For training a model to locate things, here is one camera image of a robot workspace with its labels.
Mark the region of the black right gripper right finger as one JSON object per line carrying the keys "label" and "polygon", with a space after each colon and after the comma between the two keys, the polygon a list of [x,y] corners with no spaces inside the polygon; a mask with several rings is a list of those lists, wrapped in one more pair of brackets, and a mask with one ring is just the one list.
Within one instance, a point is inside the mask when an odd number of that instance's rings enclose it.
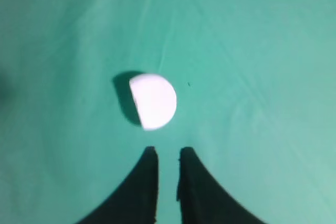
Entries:
{"label": "black right gripper right finger", "polygon": [[179,161],[182,223],[263,223],[215,180],[192,147],[181,149]]}

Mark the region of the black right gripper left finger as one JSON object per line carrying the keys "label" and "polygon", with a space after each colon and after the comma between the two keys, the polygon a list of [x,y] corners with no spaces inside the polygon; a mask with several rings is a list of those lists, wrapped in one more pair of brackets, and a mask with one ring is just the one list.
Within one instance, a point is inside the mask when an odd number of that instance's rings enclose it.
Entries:
{"label": "black right gripper left finger", "polygon": [[159,159],[148,146],[118,188],[79,223],[155,223],[158,192]]}

